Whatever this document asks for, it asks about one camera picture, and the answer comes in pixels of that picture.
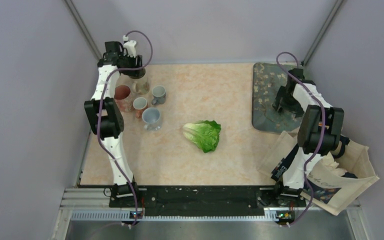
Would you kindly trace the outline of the cream tall mug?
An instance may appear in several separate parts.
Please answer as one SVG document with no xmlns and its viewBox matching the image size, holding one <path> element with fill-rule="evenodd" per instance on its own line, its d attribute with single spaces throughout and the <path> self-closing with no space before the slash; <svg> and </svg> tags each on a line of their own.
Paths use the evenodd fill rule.
<svg viewBox="0 0 384 240">
<path fill-rule="evenodd" d="M 132 83 L 132 91 L 137 95 L 146 95 L 150 90 L 150 83 L 147 76 L 134 79 Z"/>
</svg>

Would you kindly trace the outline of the large pink mug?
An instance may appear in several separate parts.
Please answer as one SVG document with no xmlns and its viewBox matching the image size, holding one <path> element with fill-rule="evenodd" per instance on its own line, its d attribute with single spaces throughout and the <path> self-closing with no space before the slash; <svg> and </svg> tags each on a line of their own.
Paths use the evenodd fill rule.
<svg viewBox="0 0 384 240">
<path fill-rule="evenodd" d="M 134 93 L 127 85 L 119 85 L 115 88 L 114 99 L 121 112 L 131 112 L 135 99 Z"/>
</svg>

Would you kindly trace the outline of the terracotta pink mug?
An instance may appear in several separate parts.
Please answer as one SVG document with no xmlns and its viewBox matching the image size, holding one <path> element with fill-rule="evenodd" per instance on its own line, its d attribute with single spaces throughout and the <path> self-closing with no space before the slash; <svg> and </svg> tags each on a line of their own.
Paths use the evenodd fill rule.
<svg viewBox="0 0 384 240">
<path fill-rule="evenodd" d="M 143 112 L 149 107 L 148 101 L 145 97 L 137 97 L 133 101 L 133 108 L 135 111 L 135 118 L 141 119 Z"/>
</svg>

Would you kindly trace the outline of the blue grey mug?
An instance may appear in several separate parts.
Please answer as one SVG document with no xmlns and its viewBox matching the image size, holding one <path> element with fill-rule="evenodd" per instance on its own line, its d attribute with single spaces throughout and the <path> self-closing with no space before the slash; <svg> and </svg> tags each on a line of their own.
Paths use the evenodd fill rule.
<svg viewBox="0 0 384 240">
<path fill-rule="evenodd" d="M 153 97 L 151 104 L 153 106 L 162 105 L 166 102 L 167 91 L 164 86 L 156 85 L 155 87 L 152 88 L 151 94 Z"/>
</svg>

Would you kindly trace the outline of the pale blue glass mug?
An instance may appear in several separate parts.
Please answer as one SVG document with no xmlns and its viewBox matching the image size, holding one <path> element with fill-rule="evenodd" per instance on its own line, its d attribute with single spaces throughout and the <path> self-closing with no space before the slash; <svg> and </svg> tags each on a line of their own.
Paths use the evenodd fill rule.
<svg viewBox="0 0 384 240">
<path fill-rule="evenodd" d="M 162 126 L 161 112 L 155 107 L 149 107 L 142 113 L 144 129 L 147 131 L 157 131 Z"/>
</svg>

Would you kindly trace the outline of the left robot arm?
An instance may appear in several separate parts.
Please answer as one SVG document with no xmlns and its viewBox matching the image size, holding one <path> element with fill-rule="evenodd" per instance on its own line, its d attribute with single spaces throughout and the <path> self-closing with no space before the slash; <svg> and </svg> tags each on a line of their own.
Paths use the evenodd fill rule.
<svg viewBox="0 0 384 240">
<path fill-rule="evenodd" d="M 105 53 L 97 63 L 98 80 L 95 91 L 91 99 L 84 102 L 91 130 L 108 155 L 113 172 L 111 206 L 123 201 L 127 206 L 134 207 L 141 198 L 127 162 L 123 146 L 125 124 L 115 100 L 120 75 L 142 77 L 145 74 L 142 56 L 137 54 L 136 45 L 135 40 L 105 43 Z"/>
</svg>

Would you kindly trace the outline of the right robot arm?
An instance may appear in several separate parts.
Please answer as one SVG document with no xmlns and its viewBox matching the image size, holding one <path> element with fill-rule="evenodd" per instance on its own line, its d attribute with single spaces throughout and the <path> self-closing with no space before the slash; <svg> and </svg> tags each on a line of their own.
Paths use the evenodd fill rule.
<svg viewBox="0 0 384 240">
<path fill-rule="evenodd" d="M 273 108 L 302 118 L 297 143 L 272 171 L 276 180 L 273 200 L 287 206 L 301 195 L 306 179 L 316 163 L 335 150 L 340 142 L 344 110 L 327 103 L 301 68 L 287 71 L 287 83 L 276 94 Z"/>
</svg>

